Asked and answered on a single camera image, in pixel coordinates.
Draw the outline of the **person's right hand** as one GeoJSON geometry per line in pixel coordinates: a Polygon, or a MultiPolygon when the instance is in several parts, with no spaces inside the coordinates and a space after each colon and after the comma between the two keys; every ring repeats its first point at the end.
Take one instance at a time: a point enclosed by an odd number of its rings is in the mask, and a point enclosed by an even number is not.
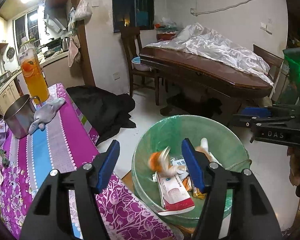
{"type": "Polygon", "coordinates": [[[289,180],[293,186],[300,185],[300,149],[297,147],[288,147],[287,155],[290,156],[289,180]]]}

